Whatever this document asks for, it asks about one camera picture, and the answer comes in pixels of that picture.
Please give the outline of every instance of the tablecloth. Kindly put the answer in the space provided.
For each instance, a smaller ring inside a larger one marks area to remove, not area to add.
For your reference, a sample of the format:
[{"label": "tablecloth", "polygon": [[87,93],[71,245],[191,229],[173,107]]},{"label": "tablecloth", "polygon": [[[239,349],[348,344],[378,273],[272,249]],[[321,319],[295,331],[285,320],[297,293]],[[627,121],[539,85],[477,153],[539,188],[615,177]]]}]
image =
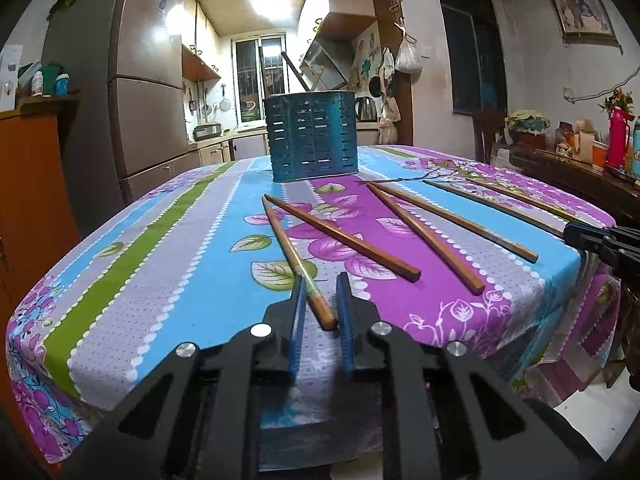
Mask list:
[{"label": "tablecloth", "polygon": [[[287,184],[273,182],[267,157],[188,171],[121,211],[51,269],[6,332],[15,397],[47,461],[66,458],[177,344],[226,342],[289,296],[294,275],[264,214],[264,193],[422,269],[410,283],[277,209],[332,306],[335,277],[346,270],[355,295],[375,302],[382,319],[427,344],[458,339],[482,357],[500,356],[505,378],[518,378],[529,394],[548,383],[561,397],[566,391],[554,382],[572,385],[562,372],[527,383],[527,367],[541,359],[561,364],[565,349],[576,346],[596,361],[606,357],[618,306],[606,267],[543,230],[418,179],[448,181],[558,228],[560,218],[468,179],[522,190],[597,226],[613,224],[606,213],[517,173],[420,148],[359,148],[358,160],[357,174]],[[362,185],[394,179],[392,186],[538,252],[538,261],[404,204],[486,283],[474,296]],[[563,366],[573,371],[571,360]],[[378,388],[346,380],[337,333],[323,332],[309,311],[296,381],[263,399],[263,410],[262,468],[336,462],[381,445]]]}]

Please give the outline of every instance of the window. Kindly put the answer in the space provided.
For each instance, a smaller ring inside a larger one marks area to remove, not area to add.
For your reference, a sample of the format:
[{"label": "window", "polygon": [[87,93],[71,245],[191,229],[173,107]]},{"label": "window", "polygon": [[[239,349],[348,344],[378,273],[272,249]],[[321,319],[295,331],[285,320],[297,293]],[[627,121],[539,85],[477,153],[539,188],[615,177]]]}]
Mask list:
[{"label": "window", "polygon": [[262,47],[265,83],[271,95],[289,91],[284,60],[280,55],[286,47],[284,35],[233,41],[236,111],[240,126],[264,124],[259,47]]},{"label": "window", "polygon": [[453,112],[507,109],[500,31],[491,0],[440,0],[453,86]]}]

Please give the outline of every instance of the electric kettle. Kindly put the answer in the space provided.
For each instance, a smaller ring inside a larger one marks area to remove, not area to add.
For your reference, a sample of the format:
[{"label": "electric kettle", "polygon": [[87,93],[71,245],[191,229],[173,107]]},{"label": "electric kettle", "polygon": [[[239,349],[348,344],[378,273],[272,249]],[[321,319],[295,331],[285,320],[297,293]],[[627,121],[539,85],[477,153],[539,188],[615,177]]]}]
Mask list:
[{"label": "electric kettle", "polygon": [[376,102],[371,97],[356,99],[356,121],[359,123],[377,123]]}]

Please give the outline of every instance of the refrigerator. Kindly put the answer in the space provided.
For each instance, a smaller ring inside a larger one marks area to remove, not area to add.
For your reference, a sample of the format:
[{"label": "refrigerator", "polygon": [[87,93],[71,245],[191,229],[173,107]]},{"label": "refrigerator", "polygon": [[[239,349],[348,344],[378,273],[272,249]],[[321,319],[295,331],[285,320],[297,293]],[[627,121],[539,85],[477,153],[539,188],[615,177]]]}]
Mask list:
[{"label": "refrigerator", "polygon": [[62,148],[83,236],[127,204],[200,165],[190,152],[179,34],[182,0],[77,0],[53,15],[43,64],[61,64],[81,100]]}]

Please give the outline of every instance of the metal screw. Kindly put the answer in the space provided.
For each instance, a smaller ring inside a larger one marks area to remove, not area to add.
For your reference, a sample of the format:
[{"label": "metal screw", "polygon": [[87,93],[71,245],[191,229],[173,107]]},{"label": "metal screw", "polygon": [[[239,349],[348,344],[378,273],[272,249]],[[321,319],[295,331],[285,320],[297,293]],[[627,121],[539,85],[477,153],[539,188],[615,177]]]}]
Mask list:
[{"label": "metal screw", "polygon": [[256,337],[267,337],[271,333],[271,325],[266,323],[258,323],[251,327],[251,335]]},{"label": "metal screw", "polygon": [[175,353],[178,357],[191,357],[196,353],[196,345],[193,343],[180,343],[178,348],[175,349]]},{"label": "metal screw", "polygon": [[376,335],[389,335],[391,334],[391,325],[386,321],[377,321],[371,325],[371,331]]},{"label": "metal screw", "polygon": [[447,345],[447,352],[455,357],[460,357],[466,354],[466,346],[460,341],[452,341]]}]

